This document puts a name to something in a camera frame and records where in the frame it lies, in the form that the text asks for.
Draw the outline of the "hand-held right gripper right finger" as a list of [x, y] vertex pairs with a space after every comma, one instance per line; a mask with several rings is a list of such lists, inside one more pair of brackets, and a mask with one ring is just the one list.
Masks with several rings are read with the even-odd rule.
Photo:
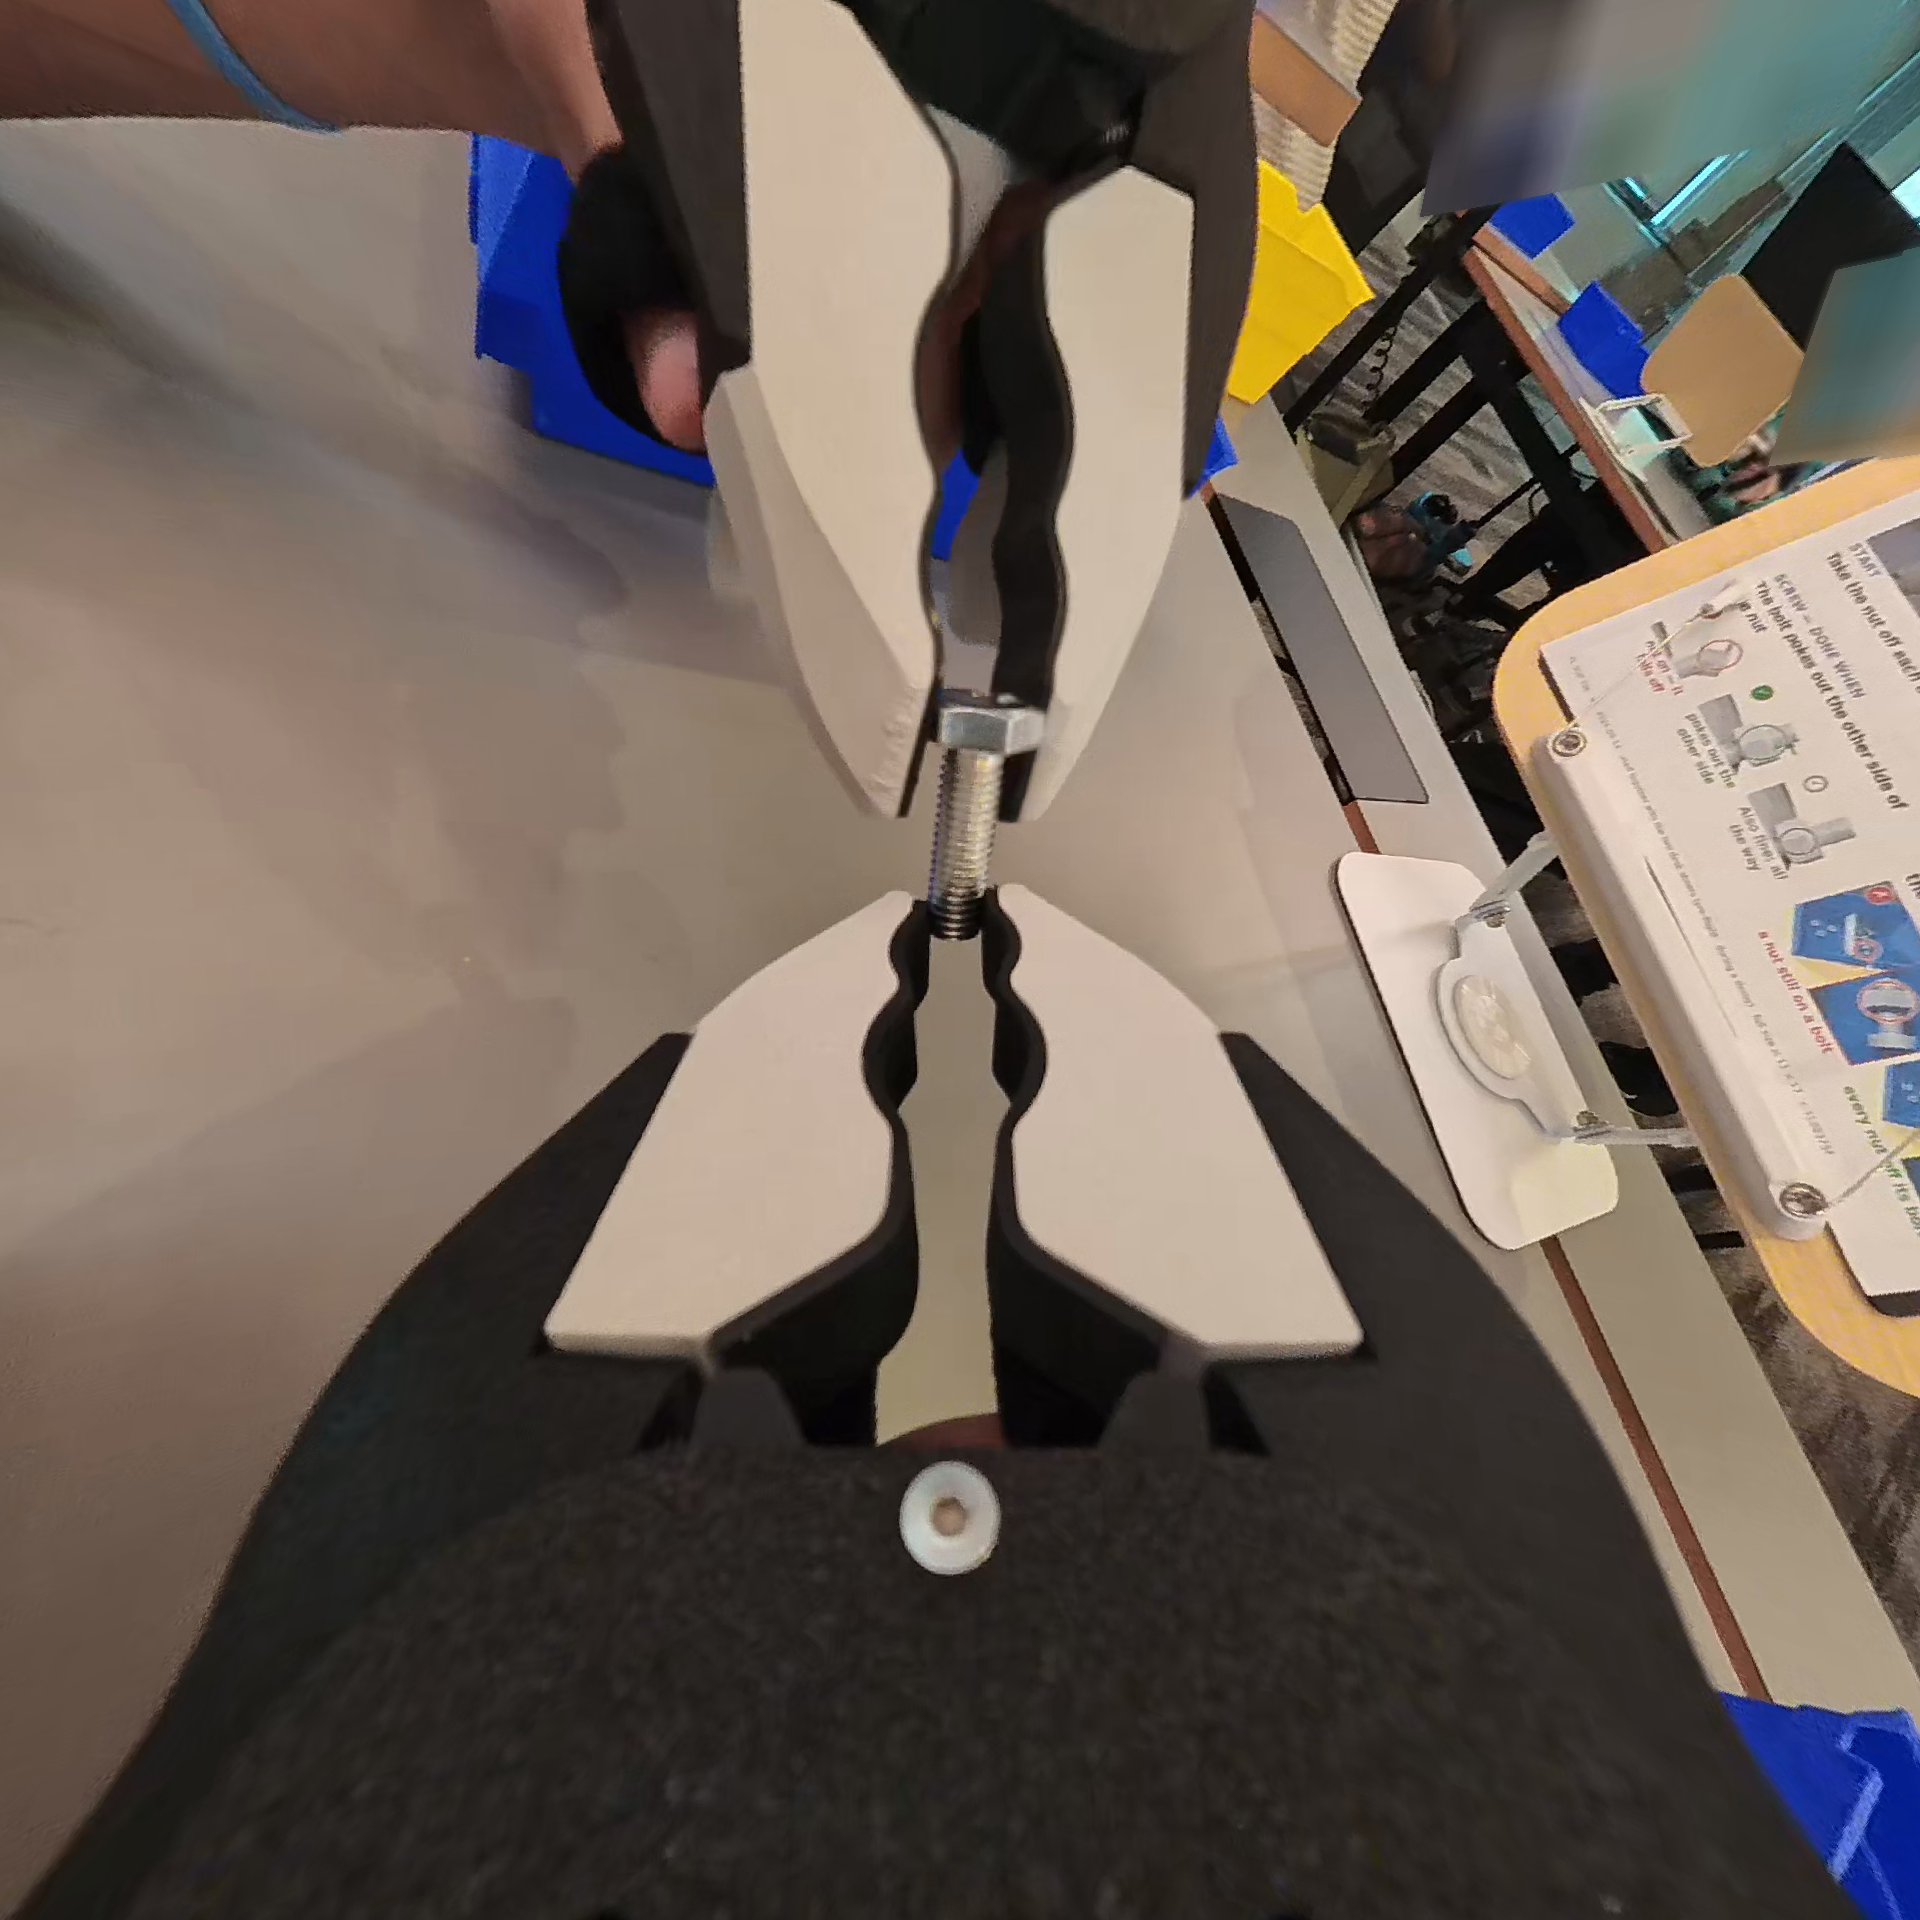
[[1021, 883], [980, 911], [998, 1425], [1081, 1449], [1170, 1371], [1346, 1359], [1361, 1319], [1228, 1037], [1163, 974]]

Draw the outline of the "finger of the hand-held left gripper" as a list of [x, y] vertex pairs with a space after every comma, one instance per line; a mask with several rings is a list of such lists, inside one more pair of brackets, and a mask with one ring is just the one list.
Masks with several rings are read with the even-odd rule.
[[909, 803], [937, 681], [922, 337], [954, 272], [954, 158], [857, 18], [739, 6], [751, 346], [708, 405], [735, 573], [867, 810]]
[[998, 429], [956, 531], [956, 635], [1041, 713], [998, 818], [1060, 795], [1162, 587], [1188, 489], [1193, 202], [1134, 167], [1060, 198], [979, 311]]

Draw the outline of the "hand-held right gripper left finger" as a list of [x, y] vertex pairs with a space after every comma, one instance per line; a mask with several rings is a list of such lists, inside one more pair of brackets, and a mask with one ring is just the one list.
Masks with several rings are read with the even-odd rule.
[[819, 1445], [867, 1447], [919, 1295], [902, 1103], [922, 904], [892, 890], [781, 953], [684, 1037], [543, 1319], [569, 1355], [775, 1378]]

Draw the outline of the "blue bin with black divider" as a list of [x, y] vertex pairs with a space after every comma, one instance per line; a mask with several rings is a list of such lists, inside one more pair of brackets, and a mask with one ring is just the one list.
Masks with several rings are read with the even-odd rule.
[[505, 137], [471, 137], [475, 357], [519, 376], [525, 419], [542, 438], [711, 490], [713, 467], [703, 454], [645, 437], [590, 392], [559, 298], [569, 209], [572, 177], [558, 159]]

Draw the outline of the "steel hex bolt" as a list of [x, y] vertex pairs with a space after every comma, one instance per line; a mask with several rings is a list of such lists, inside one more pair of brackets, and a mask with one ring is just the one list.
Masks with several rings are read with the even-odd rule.
[[1009, 691], [943, 689], [933, 722], [939, 754], [929, 854], [929, 927], [949, 943], [977, 936], [990, 886], [1009, 761], [1031, 754], [1042, 710]]

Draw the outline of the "blue plastic bin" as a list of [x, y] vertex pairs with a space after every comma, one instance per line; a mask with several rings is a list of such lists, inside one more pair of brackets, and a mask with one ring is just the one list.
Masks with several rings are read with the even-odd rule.
[[1868, 1917], [1917, 1915], [1917, 1726], [1909, 1712], [1831, 1712], [1721, 1694], [1833, 1881]]

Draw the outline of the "person's left hand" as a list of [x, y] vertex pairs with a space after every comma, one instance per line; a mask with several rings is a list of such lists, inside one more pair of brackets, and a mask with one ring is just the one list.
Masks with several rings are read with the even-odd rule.
[[326, 110], [350, 127], [529, 137], [572, 183], [559, 304], [590, 391], [627, 425], [703, 449], [687, 287], [637, 158], [617, 127], [578, 1], [353, 6]]

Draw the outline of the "yellow plastic bin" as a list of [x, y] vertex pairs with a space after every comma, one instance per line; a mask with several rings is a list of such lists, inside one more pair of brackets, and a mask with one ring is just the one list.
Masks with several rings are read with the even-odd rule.
[[1316, 351], [1373, 287], [1327, 217], [1303, 205], [1293, 183], [1257, 163], [1257, 237], [1250, 294], [1228, 376], [1228, 397], [1257, 401]]

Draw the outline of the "distant wooden stand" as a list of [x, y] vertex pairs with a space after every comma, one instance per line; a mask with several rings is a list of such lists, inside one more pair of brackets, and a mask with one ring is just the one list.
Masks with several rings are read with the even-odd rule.
[[1729, 272], [1653, 346], [1641, 394], [1691, 465], [1717, 467], [1785, 409], [1803, 362], [1748, 275]]

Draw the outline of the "blue wristband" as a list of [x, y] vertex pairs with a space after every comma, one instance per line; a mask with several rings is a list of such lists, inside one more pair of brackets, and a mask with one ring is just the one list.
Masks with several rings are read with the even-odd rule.
[[249, 58], [227, 35], [217, 16], [205, 1], [165, 1], [173, 21], [197, 48], [207, 67], [247, 105], [253, 114], [278, 127], [290, 127], [311, 135], [334, 137], [338, 125], [323, 115], [305, 112], [289, 103], [277, 89], [265, 81]]

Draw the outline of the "printed instruction sheet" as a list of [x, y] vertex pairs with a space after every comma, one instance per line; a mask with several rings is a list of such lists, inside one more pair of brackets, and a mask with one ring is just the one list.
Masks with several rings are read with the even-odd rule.
[[1915, 519], [1543, 643], [1534, 767], [1665, 1000], [1741, 1200], [1915, 1315]]

